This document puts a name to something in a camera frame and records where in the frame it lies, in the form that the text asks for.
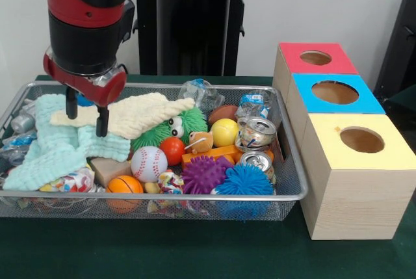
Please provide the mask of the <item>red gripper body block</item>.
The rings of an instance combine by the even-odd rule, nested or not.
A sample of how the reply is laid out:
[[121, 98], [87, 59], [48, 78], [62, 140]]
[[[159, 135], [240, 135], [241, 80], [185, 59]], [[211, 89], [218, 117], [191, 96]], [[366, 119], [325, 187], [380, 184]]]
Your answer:
[[45, 54], [43, 57], [45, 72], [59, 83], [70, 86], [98, 107], [106, 107], [116, 101], [127, 81], [122, 65], [113, 66], [103, 75], [80, 76], [64, 71], [55, 61]]

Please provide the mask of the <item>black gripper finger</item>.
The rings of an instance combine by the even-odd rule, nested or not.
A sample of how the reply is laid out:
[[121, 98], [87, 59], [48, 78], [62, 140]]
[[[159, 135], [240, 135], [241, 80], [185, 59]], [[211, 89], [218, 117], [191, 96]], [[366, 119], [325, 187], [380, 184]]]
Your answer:
[[108, 107], [98, 107], [98, 118], [96, 120], [96, 135], [106, 137], [108, 133], [109, 110]]
[[69, 119], [77, 118], [77, 91], [72, 87], [66, 88], [66, 115]]

